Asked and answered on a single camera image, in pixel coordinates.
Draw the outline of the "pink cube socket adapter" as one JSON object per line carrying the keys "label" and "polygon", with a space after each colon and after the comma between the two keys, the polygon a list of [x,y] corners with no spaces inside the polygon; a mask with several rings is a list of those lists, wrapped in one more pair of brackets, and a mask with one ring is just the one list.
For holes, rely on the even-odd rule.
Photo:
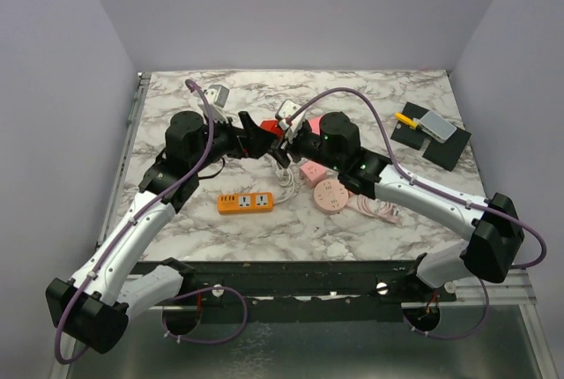
{"label": "pink cube socket adapter", "polygon": [[327,178],[327,168],[314,161],[306,161],[300,166],[300,178],[307,187],[313,189]]}

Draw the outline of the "orange power strip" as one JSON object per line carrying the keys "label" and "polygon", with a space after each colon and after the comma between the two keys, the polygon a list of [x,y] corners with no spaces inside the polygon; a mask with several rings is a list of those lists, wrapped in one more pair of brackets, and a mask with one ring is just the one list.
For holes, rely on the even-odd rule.
{"label": "orange power strip", "polygon": [[274,199],[270,192],[224,194],[217,199],[221,215],[271,212],[273,207]]}

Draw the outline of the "round pink power strip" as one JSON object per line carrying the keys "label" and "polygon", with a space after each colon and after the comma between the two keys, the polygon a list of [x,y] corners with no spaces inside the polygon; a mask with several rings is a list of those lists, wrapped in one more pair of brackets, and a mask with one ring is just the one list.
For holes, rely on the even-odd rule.
{"label": "round pink power strip", "polygon": [[337,179],[326,179],[315,186],[313,198],[319,211],[333,215],[345,209],[349,192]]}

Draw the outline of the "pink triangular power strip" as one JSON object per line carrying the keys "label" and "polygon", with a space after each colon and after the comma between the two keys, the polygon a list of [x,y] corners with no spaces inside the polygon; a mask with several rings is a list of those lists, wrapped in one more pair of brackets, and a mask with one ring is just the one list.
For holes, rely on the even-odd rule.
{"label": "pink triangular power strip", "polygon": [[315,133],[316,135],[320,135],[321,130],[320,130],[320,122],[321,122],[322,117],[318,116],[315,118],[310,118],[308,120],[308,124],[309,127],[311,128],[312,132]]}

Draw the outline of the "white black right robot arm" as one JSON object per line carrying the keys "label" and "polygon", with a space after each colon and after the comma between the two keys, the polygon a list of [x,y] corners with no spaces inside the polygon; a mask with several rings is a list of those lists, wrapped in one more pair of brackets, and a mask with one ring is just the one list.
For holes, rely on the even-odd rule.
{"label": "white black right robot arm", "polygon": [[433,220],[457,234],[461,241],[447,249],[417,257],[405,278],[404,289],[423,301],[445,283],[475,276],[501,283],[523,243],[523,230],[515,224],[510,198],[491,199],[461,194],[426,179],[406,178],[390,158],[362,147],[360,130],[347,115],[323,115],[319,132],[308,122],[293,122],[287,130],[278,121],[263,121],[274,136],[273,156],[284,165],[306,159],[334,170],[352,193],[389,202]]}

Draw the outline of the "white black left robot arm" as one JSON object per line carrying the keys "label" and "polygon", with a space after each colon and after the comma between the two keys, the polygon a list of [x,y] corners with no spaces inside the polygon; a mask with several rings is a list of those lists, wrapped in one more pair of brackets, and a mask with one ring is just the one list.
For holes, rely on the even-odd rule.
{"label": "white black left robot arm", "polygon": [[189,267],[174,259],[140,279],[128,279],[158,232],[199,185],[201,169],[224,156],[259,159],[277,135],[244,111],[241,126],[214,122],[194,111],[174,115],[165,147],[145,173],[130,208],[115,230],[72,277],[53,279],[46,290],[56,338],[67,334],[98,353],[111,350],[131,320],[159,302],[182,304],[194,295]]}

